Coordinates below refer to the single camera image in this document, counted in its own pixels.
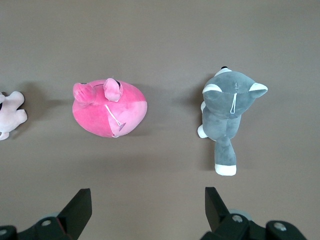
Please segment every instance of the gray plush body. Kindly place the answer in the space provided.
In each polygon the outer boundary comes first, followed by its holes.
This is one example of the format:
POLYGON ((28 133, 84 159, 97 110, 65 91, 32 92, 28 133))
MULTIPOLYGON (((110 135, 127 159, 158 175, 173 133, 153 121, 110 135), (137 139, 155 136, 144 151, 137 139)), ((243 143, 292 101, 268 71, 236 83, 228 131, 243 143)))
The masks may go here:
POLYGON ((216 141, 214 148, 215 170, 218 174, 236 174, 236 154, 231 139, 236 135, 242 114, 261 97, 268 88, 248 76, 223 67, 204 86, 201 105, 201 138, 216 141))

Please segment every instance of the pink ear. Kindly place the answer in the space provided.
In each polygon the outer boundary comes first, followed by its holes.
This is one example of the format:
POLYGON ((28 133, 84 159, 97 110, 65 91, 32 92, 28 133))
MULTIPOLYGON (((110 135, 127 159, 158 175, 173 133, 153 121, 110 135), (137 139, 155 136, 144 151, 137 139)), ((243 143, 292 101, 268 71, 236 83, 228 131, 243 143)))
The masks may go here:
POLYGON ((73 96, 80 105, 85 107, 96 100, 96 90, 90 84, 76 83, 73 86, 73 96))
POLYGON ((107 80, 105 80, 103 89, 104 89, 104 96, 109 101, 113 101, 113 102, 118 102, 122 94, 124 93, 124 89, 121 83, 114 80, 113 78, 108 78, 107 80))

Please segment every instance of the bolt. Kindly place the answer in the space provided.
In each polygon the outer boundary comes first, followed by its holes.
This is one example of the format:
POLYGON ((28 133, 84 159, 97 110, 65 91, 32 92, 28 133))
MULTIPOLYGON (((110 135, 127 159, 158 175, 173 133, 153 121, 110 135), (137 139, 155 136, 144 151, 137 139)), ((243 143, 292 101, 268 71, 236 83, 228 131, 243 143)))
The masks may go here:
POLYGON ((286 226, 283 225, 283 224, 280 223, 280 222, 275 222, 275 223, 273 224, 273 226, 274 226, 276 229, 280 230, 280 231, 286 231, 286 230, 287 230, 286 226))
POLYGON ((240 217, 239 215, 233 215, 232 216, 233 221, 237 222, 237 223, 242 223, 242 217, 240 217))
POLYGON ((8 231, 6 229, 0 230, 0 236, 5 235, 8 231))
POLYGON ((43 223, 41 223, 41 226, 45 227, 51 224, 50 220, 45 220, 43 223))

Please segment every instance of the beige tabletop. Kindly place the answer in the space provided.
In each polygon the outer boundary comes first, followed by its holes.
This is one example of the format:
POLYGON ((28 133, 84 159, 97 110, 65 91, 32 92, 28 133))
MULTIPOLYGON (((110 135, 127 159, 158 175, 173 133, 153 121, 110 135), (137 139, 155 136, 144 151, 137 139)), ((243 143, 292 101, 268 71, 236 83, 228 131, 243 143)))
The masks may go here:
POLYGON ((0 142, 0 226, 25 230, 90 188, 80 240, 198 240, 205 187, 261 226, 320 236, 320 1, 1 0, 0 91, 28 120, 0 142), (202 89, 222 66, 269 91, 232 139, 237 174, 214 171, 202 89), (103 138, 72 115, 73 85, 114 77, 148 112, 103 138))

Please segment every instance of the husky plush toy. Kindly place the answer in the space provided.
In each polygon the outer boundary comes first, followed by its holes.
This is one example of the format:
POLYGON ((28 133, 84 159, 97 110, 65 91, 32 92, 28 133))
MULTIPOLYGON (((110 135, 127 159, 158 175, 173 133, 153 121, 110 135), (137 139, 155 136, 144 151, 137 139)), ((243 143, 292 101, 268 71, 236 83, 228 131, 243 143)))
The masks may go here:
POLYGON ((4 96, 0 92, 0 140, 7 139, 12 130, 27 121, 26 111, 17 110, 24 101, 21 92, 14 91, 10 96, 4 96))
POLYGON ((226 66, 205 84, 201 104, 202 125, 197 132, 200 138, 209 137, 216 141, 214 161, 218 174, 236 174, 236 154, 230 139, 239 129, 241 115, 267 91, 265 85, 226 66))
POLYGON ((72 112, 78 124, 101 137, 130 133, 147 113, 147 101, 135 86, 113 78, 73 86, 72 112))

